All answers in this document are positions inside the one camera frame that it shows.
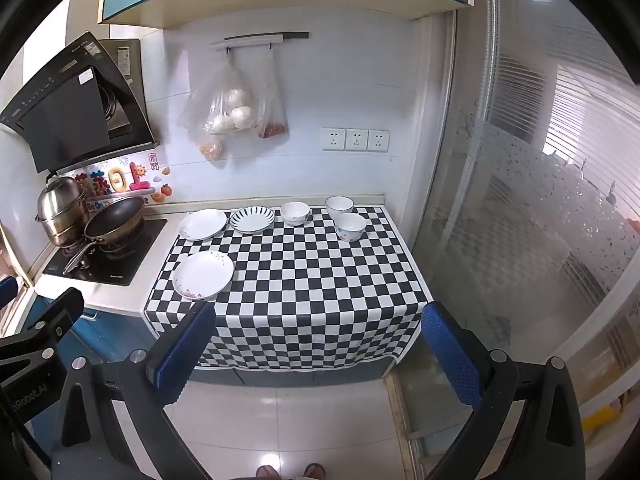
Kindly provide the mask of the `white plate pink rose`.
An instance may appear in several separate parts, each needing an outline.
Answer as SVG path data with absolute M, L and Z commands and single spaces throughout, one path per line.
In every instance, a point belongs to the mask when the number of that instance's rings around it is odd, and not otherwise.
M 234 263 L 223 252 L 198 252 L 177 266 L 172 286 L 183 298 L 207 300 L 231 282 L 233 272 Z

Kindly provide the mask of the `white plate grey flower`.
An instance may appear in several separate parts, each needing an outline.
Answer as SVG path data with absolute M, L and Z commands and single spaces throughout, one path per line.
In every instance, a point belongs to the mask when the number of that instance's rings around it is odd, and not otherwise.
M 202 209 L 187 214 L 180 222 L 178 234 L 190 242 L 208 240 L 224 229 L 227 215 L 218 209 Z

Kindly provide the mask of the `white plate blue leaf rim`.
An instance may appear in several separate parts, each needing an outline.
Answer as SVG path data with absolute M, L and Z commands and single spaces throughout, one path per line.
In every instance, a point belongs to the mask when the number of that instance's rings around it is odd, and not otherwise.
M 276 214 L 272 209 L 264 206 L 250 206 L 235 211 L 230 217 L 229 224 L 232 229 L 241 234 L 255 234 L 270 228 L 274 220 L 276 220 Z

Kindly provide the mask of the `white bowl coloured dots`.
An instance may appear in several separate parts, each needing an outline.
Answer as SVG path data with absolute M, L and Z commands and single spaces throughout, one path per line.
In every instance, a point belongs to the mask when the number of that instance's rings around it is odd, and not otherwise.
M 360 214 L 345 212 L 335 218 L 334 226 L 335 232 L 341 240 L 352 243 L 363 236 L 367 227 L 367 220 L 363 218 L 363 216 L 360 216 Z

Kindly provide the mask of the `plain white bowl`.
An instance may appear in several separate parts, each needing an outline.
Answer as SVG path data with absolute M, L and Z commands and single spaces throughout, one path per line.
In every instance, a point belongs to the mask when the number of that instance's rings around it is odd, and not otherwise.
M 310 213 L 310 207 L 303 202 L 289 202 L 280 208 L 282 220 L 287 226 L 302 226 Z

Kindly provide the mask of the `white bowl thin rim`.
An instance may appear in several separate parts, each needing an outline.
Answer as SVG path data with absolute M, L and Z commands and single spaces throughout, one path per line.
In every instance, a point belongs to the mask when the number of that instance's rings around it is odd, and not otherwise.
M 326 200 L 326 212 L 332 220 L 342 214 L 349 214 L 354 208 L 354 201 L 346 196 L 331 196 Z

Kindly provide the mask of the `black white checkered tablecloth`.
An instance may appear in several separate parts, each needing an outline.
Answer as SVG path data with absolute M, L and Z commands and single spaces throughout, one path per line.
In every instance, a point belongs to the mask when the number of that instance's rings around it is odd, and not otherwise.
M 201 368 L 308 372 L 399 362 L 432 295 L 386 209 L 355 210 L 366 229 L 352 243 L 338 238 L 320 207 L 297 228 L 277 219 L 256 235 L 227 228 L 204 242 L 176 237 L 143 309 L 145 322 L 157 336 L 177 326 L 193 304 L 175 290 L 175 270 L 216 250 L 230 257 L 234 274 L 212 300 L 216 328 Z

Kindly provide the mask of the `frosted glass sliding door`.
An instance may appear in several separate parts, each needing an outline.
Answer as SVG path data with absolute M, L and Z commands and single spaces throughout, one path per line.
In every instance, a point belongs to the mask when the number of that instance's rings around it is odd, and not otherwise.
M 639 89 L 570 0 L 475 0 L 414 254 L 489 348 L 562 358 L 584 412 L 639 380 Z

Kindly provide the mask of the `stainless steel steamer pot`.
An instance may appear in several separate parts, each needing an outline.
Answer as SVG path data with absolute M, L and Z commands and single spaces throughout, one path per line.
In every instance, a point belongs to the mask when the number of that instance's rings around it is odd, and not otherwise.
M 56 247 L 70 247 L 84 237 L 89 222 L 86 191 L 71 177 L 50 174 L 38 196 L 35 222 Z

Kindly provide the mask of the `person's right foot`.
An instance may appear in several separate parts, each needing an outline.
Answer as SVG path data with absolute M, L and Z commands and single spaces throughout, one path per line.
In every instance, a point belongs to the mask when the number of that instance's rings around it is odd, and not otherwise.
M 311 463 L 306 466 L 303 477 L 305 479 L 326 480 L 326 470 L 321 464 Z

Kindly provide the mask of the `plastic bag with white buns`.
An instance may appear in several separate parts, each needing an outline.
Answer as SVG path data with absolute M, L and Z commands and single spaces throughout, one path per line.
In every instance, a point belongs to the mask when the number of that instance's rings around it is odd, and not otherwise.
M 229 51 L 190 93 L 178 125 L 209 162 L 221 159 L 229 136 L 256 124 L 250 85 L 233 63 Z

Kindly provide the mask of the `black range hood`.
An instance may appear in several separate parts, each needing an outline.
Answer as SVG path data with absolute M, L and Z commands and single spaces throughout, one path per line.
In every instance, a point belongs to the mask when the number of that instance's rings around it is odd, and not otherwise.
M 51 174 L 155 148 L 139 39 L 85 32 L 42 66 L 2 110 Z

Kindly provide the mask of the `white wall socket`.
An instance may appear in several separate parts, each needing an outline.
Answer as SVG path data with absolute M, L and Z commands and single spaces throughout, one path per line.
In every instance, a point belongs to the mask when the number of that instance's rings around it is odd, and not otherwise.
M 368 132 L 368 152 L 386 153 L 389 147 L 390 132 L 388 130 L 370 130 Z
M 346 130 L 345 150 L 350 152 L 365 152 L 368 149 L 369 131 L 367 129 Z
M 323 151 L 344 151 L 346 146 L 346 130 L 344 128 L 323 128 L 321 131 L 321 147 Z

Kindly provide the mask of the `middle white wall socket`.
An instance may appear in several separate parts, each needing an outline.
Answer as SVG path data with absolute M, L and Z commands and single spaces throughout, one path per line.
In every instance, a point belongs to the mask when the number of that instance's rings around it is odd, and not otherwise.
M 345 150 L 350 152 L 365 152 L 368 149 L 369 131 L 367 129 L 346 130 Z

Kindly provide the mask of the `left white wall socket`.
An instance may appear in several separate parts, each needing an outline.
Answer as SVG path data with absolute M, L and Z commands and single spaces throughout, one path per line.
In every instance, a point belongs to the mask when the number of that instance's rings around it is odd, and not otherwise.
M 344 151 L 346 146 L 346 130 L 344 128 L 323 128 L 321 131 L 321 147 L 323 151 Z

